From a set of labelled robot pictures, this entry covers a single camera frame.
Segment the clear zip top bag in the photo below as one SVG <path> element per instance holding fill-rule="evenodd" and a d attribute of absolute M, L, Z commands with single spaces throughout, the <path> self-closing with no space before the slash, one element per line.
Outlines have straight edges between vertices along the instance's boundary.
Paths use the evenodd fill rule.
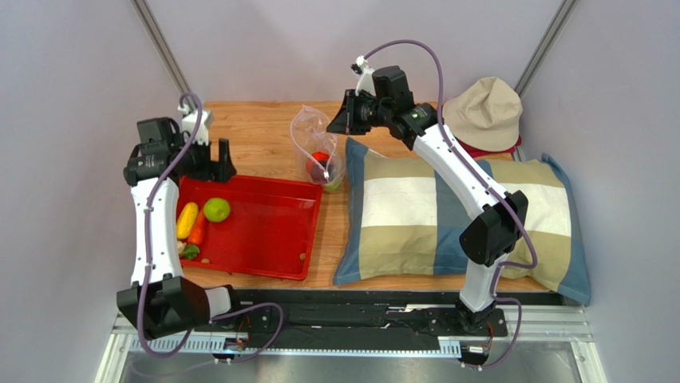
<path fill-rule="evenodd" d="M 326 114 L 307 105 L 291 121 L 289 136 L 292 143 L 295 164 L 298 173 L 306 181 L 320 185 L 312 181 L 306 171 L 306 160 L 313 152 L 327 152 L 330 155 L 329 163 L 333 165 L 333 179 L 344 179 L 346 166 L 338 146 L 336 134 L 326 132 L 326 126 L 330 123 Z"/>

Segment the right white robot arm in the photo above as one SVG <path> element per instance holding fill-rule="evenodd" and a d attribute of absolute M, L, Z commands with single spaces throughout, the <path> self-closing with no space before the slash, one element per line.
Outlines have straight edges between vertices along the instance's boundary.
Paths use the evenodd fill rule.
<path fill-rule="evenodd" d="M 399 66 L 373 69 L 362 63 L 351 68 L 358 83 L 345 91 L 327 132 L 358 136 L 387 128 L 455 193 L 472 221 L 459 238 L 468 265 L 453 324 L 463 334 L 486 329 L 496 307 L 501 265 L 522 236 L 526 195 L 506 191 L 461 148 L 431 104 L 415 102 Z"/>

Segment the red yellow apple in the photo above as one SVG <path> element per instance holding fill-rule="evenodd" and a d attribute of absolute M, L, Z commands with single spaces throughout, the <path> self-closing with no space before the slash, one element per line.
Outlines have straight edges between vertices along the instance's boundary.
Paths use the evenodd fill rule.
<path fill-rule="evenodd" d="M 327 152 L 321 152 L 321 151 L 313 152 L 311 154 L 310 158 L 308 158 L 306 160 L 305 168 L 306 168 L 307 173 L 310 174 L 310 166 L 312 165 L 313 162 L 321 162 L 321 161 L 327 161 L 328 162 L 329 159 L 330 159 L 330 155 Z"/>

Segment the yellow mango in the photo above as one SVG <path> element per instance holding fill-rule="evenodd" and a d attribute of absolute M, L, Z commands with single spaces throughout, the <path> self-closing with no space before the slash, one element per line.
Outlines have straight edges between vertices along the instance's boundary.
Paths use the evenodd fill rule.
<path fill-rule="evenodd" d="M 178 240 L 185 240 L 191 234 L 192 228 L 198 218 L 199 206 L 197 203 L 186 203 L 176 221 L 176 234 Z"/>

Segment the green apple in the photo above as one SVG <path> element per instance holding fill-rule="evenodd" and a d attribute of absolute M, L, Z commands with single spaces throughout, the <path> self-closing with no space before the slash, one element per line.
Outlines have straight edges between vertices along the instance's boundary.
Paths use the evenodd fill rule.
<path fill-rule="evenodd" d="M 221 223 L 231 214 L 231 205 L 222 198 L 210 198 L 203 206 L 205 218 L 211 223 Z"/>

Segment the white green cauliflower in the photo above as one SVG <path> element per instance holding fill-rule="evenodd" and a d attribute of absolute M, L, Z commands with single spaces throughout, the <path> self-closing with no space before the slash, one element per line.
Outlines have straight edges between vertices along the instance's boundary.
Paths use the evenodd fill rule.
<path fill-rule="evenodd" d="M 331 180 L 328 183 L 323 184 L 322 190 L 324 192 L 329 192 L 329 193 L 336 192 L 340 188 L 340 186 L 342 185 L 342 181 L 343 181 L 342 178 L 338 178 L 336 180 Z"/>

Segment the orange carrot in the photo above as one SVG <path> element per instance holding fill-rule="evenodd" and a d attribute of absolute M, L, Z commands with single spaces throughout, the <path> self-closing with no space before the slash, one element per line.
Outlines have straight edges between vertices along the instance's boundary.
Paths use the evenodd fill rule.
<path fill-rule="evenodd" d="M 197 215 L 196 221 L 189 233 L 186 240 L 187 244 L 199 246 L 203 243 L 205 237 L 206 226 L 208 225 L 208 220 L 204 215 L 204 211 L 201 210 Z"/>

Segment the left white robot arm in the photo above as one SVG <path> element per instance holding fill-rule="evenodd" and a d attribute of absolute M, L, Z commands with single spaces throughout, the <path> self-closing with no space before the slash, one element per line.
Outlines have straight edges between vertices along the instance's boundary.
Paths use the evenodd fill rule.
<path fill-rule="evenodd" d="M 131 286 L 117 292 L 119 311 L 146 341 L 194 330 L 235 308 L 231 286 L 203 288 L 184 277 L 177 246 L 180 180 L 226 183 L 235 174 L 229 142 L 211 160 L 212 115 L 191 113 L 180 122 L 161 117 L 138 122 L 140 143 L 123 170 L 136 216 Z"/>

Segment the dark purple mangosteen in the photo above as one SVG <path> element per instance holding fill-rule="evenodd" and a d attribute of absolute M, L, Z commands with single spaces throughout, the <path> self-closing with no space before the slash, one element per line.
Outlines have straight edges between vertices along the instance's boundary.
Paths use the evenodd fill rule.
<path fill-rule="evenodd" d="M 317 184 L 329 184 L 333 179 L 333 165 L 327 161 L 313 162 L 310 177 Z"/>

